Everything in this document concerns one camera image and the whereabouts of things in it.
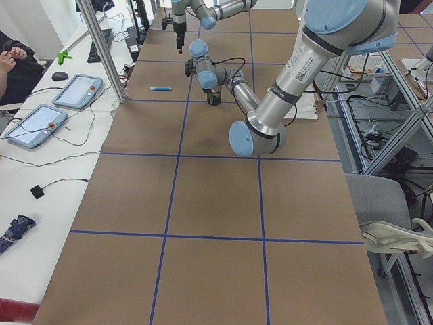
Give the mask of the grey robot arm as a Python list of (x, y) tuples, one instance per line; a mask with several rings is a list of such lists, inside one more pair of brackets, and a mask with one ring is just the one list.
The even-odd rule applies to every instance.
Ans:
[(167, 24), (173, 25), (177, 34), (176, 46), (179, 54), (183, 53), (185, 33), (187, 32), (186, 11), (190, 7), (205, 30), (214, 28), (217, 21), (232, 17), (240, 12), (248, 12), (256, 5), (256, 0), (226, 1), (221, 5), (207, 7), (202, 0), (175, 0), (171, 1), (172, 12), (167, 18)]
[(308, 1), (301, 42), (262, 100), (241, 71), (217, 66), (201, 39), (189, 46), (185, 73), (196, 74), (206, 93), (225, 85), (246, 114), (229, 130), (238, 156), (272, 154), (286, 142), (283, 118), (330, 58), (375, 53), (395, 44), (399, 9), (399, 1)]

